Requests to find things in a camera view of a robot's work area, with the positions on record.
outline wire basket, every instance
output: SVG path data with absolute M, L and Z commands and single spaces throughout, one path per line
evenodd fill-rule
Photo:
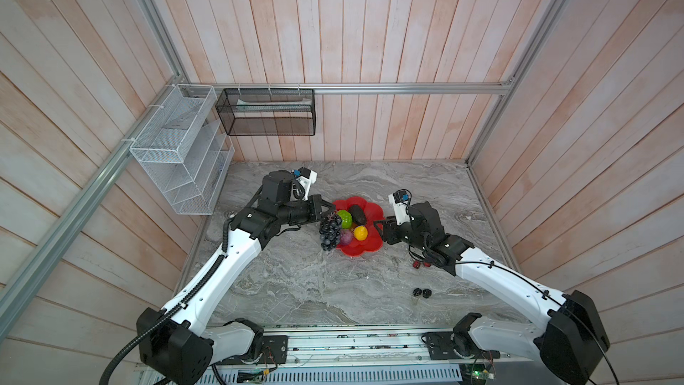
M 228 135 L 316 134 L 312 89 L 224 89 L 216 111 Z
M 131 153 L 141 163 L 182 163 L 215 102 L 209 85 L 176 85 L 133 142 Z

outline gray marble surface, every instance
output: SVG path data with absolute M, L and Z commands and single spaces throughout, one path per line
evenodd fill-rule
M 233 163 L 216 211 L 192 264 L 193 276 L 216 250 L 227 214 L 240 210 L 277 169 L 308 167 L 318 173 L 312 193 L 333 201 L 354 195 L 392 215 L 387 195 L 408 189 L 415 202 L 430 201 L 449 233 L 464 236 L 503 261 L 465 166 L 458 162 Z M 405 244 L 350 258 L 320 248 L 317 225 L 273 238 L 219 303 L 212 324 L 237 317 L 261 325 L 393 324 L 452 327 L 467 312 L 522 320 L 480 287 L 436 267 L 413 268 Z M 416 287 L 432 297 L 414 297 Z

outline aluminum rail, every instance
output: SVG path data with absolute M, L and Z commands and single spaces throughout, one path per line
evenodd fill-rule
M 539 51 L 541 51 L 544 44 L 546 44 L 549 34 L 555 28 L 556 23 L 569 2 L 570 0 L 552 0 L 551 4 L 549 4 L 539 26 L 532 35 L 532 40 L 523 53 L 523 57 L 513 70 L 513 76 L 510 80 L 510 90 L 505 93 L 498 101 L 497 105 L 494 106 L 494 110 L 492 110 L 489 118 L 487 118 L 485 124 L 482 126 L 482 131 L 480 131 L 480 134 L 477 136 L 477 139 L 473 144 L 473 149 L 466 159 L 468 166 L 472 165 L 477 160 L 477 157 L 487 143 L 489 136 L 492 134 L 494 127 L 498 123 L 499 118 L 503 115 L 503 111 L 509 105 L 510 99 L 515 95 L 518 85 L 525 79 L 529 69 L 537 58 L 537 55 L 539 55 Z
M 316 94 L 494 94 L 505 95 L 502 82 L 454 83 L 215 83 L 215 89 L 313 89 Z
M 182 79 L 183 76 L 175 76 L 171 79 L 159 92 L 153 104 L 160 104 L 171 91 L 171 85 Z M 147 108 L 133 129 L 109 155 L 98 173 L 90 179 L 66 208 L 64 214 L 41 238 L 38 247 L 33 249 L 29 258 L 24 261 L 0 293 L 0 343 L 10 333 L 14 323 L 29 306 L 102 199 L 116 183 L 119 175 L 123 173 L 133 157 L 129 150 L 133 144 L 132 139 L 139 135 L 155 109 L 154 107 Z

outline red flower-shaped bowl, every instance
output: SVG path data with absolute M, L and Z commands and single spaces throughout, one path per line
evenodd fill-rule
M 373 222 L 384 219 L 382 208 L 373 202 L 364 200 L 360 196 L 352 196 L 347 200 L 333 201 L 333 203 L 338 210 L 348 210 L 352 205 L 361 207 L 366 215 L 366 229 L 368 229 L 368 237 L 365 240 L 359 241 L 353 238 L 352 242 L 348 245 L 338 245 L 337 248 L 350 257 L 360 256 L 365 252 L 377 252 L 382 247 L 382 239 L 378 234 L 378 230 L 373 226 Z

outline wood panel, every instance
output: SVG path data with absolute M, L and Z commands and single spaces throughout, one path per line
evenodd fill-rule
M 172 71 L 137 0 L 0 0 L 0 9 L 4 286 Z M 140 313 L 172 296 L 197 232 L 131 165 L 3 342 L 0 375 L 97 381 Z M 138 361 L 128 355 L 115 382 L 129 383 Z
M 155 0 L 190 78 L 209 83 L 502 81 L 549 1 Z M 319 96 L 314 137 L 238 143 L 246 160 L 463 159 L 494 100 Z
M 594 299 L 628 383 L 683 376 L 683 3 L 571 0 L 473 166 L 523 272 Z

